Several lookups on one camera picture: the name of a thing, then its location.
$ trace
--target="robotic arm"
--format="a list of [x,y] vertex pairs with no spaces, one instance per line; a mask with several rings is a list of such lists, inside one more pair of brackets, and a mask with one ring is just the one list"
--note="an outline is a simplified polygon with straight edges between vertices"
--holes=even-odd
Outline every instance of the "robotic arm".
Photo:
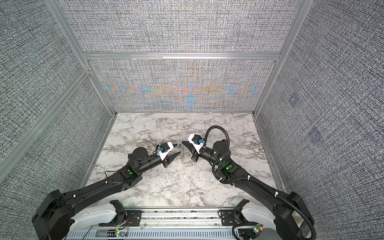
[[171,142],[157,146],[148,156],[144,147],[136,148],[128,155],[127,164],[111,176],[74,191],[60,193],[55,190],[48,194],[32,218],[40,240],[60,240],[69,231],[96,223],[120,226],[127,221],[123,205],[117,201],[100,207],[89,205],[117,192],[125,191],[142,179],[142,174],[159,164],[166,168],[180,152],[168,156],[176,146]]
[[[215,128],[221,130],[226,139],[215,142],[211,149],[207,147],[206,143],[209,132]],[[212,165],[212,174],[220,183],[231,184],[244,190],[267,207],[275,216],[273,223],[283,240],[303,240],[309,231],[311,232],[310,239],[316,239],[316,232],[313,227],[314,220],[302,198],[295,192],[287,194],[274,189],[250,175],[231,159],[229,143],[227,132],[220,126],[208,128],[205,138],[191,134],[188,141],[182,141],[182,144],[192,153],[193,161],[197,162],[202,157]],[[252,209],[254,210],[255,207],[251,205],[248,200],[243,199],[234,208],[234,217],[238,226],[261,224],[261,221],[265,221],[265,225],[270,225],[268,214],[264,214],[266,217],[260,219],[260,214],[252,214]],[[295,221],[297,215],[299,218],[301,217],[301,221],[298,223]]]

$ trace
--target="marble surface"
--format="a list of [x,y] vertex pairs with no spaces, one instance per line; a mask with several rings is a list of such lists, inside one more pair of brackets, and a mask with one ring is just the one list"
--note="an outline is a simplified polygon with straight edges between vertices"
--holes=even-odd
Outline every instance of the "marble surface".
[[[180,144],[191,133],[204,137],[212,125],[222,126],[230,137],[231,158],[254,177],[276,187],[251,114],[233,113],[122,113],[119,114],[87,185],[105,178],[104,171],[118,170],[127,161],[127,155],[137,147],[149,153],[156,145],[171,141]],[[207,146],[224,139],[214,129]],[[181,154],[168,167],[159,165],[143,174],[134,187],[108,196],[98,204],[118,199],[124,206],[235,206],[243,198],[256,202],[246,192],[230,185],[220,184],[212,175],[210,164],[191,160],[191,153],[183,145],[171,153]]]

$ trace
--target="black cylindrical joint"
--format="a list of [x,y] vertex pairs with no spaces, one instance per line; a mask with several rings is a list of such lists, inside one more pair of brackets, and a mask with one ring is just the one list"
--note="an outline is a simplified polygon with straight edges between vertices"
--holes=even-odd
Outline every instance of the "black cylindrical joint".
[[153,159],[149,159],[149,162],[145,165],[142,165],[139,167],[140,172],[148,171],[151,168],[156,167],[157,165],[160,165],[162,163],[162,160],[159,156],[154,157]]
[[212,148],[213,152],[211,152],[211,155],[215,159],[219,159],[220,157],[223,157],[224,160],[228,160],[231,155],[231,151],[228,150],[225,156],[222,156],[222,154],[225,152],[225,148],[227,146],[226,140],[217,141],[214,143],[214,146]]
[[144,160],[146,157],[148,157],[148,152],[147,152],[147,149],[145,147],[136,148],[135,150],[133,150],[130,157],[133,160],[137,160],[139,162],[140,166],[148,163],[147,161]]

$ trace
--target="white marble floor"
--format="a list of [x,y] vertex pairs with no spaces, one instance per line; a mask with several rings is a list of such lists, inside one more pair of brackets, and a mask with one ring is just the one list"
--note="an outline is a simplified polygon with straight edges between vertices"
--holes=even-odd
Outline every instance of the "white marble floor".
[[[87,185],[105,178],[104,171],[118,170],[127,155],[137,147],[145,147],[150,154],[156,145],[171,141],[180,144],[189,134],[204,137],[212,125],[224,127],[230,137],[231,158],[254,177],[276,187],[265,158],[251,114],[233,113],[123,113],[119,114]],[[214,129],[209,134],[208,147],[225,138]],[[243,198],[256,202],[244,191],[220,184],[212,175],[211,166],[204,159],[193,162],[184,148],[168,167],[159,165],[143,174],[134,187],[102,199],[106,203],[118,199],[124,206],[235,206]]]

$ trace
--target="marble tabletop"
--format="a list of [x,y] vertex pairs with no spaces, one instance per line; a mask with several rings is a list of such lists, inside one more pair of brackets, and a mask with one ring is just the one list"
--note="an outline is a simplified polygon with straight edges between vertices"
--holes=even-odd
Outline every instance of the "marble tabletop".
[[[87,182],[90,185],[105,178],[104,171],[118,170],[127,161],[127,155],[137,147],[145,147],[151,154],[156,145],[171,141],[180,144],[189,134],[204,137],[212,125],[222,126],[230,137],[231,158],[254,177],[276,187],[265,158],[251,114],[247,113],[122,113],[119,114],[104,148]],[[214,129],[207,146],[224,139]],[[242,199],[257,202],[246,192],[219,183],[204,159],[191,160],[191,153],[183,145],[171,153],[181,154],[168,168],[159,165],[143,174],[134,187],[110,195],[98,204],[119,200],[124,206],[152,207],[232,207]]]

